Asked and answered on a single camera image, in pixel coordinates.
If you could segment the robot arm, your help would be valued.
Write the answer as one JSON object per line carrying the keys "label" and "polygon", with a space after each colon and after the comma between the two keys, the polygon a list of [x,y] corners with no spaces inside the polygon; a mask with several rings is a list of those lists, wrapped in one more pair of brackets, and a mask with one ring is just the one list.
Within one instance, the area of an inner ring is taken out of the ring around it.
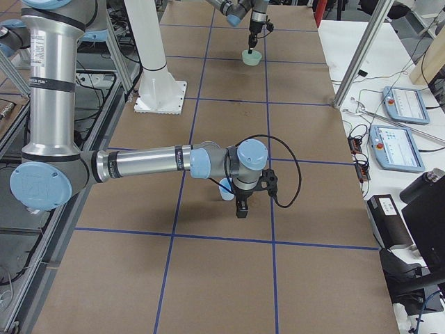
{"label": "robot arm", "polygon": [[207,0],[216,10],[222,13],[227,22],[231,26],[238,26],[243,18],[250,13],[250,35],[248,38],[248,53],[252,54],[254,48],[257,46],[258,39],[265,38],[265,36],[258,37],[263,26],[266,26],[269,32],[273,31],[273,24],[267,16],[267,9],[269,1],[267,0],[240,0],[237,3],[231,1],[221,0]]}
{"label": "robot arm", "polygon": [[[249,49],[267,17],[269,1],[208,1],[236,26],[251,12]],[[181,113],[187,83],[169,73],[155,1],[124,1],[138,51],[141,82],[137,112]],[[176,145],[133,152],[80,151],[74,142],[76,55],[90,25],[106,24],[106,1],[22,1],[22,20],[31,33],[30,141],[10,176],[10,190],[23,205],[50,211],[88,186],[130,175],[189,170],[191,177],[226,177],[236,216],[248,214],[248,198],[277,180],[265,169],[268,150],[253,139],[220,148],[215,143]]]}

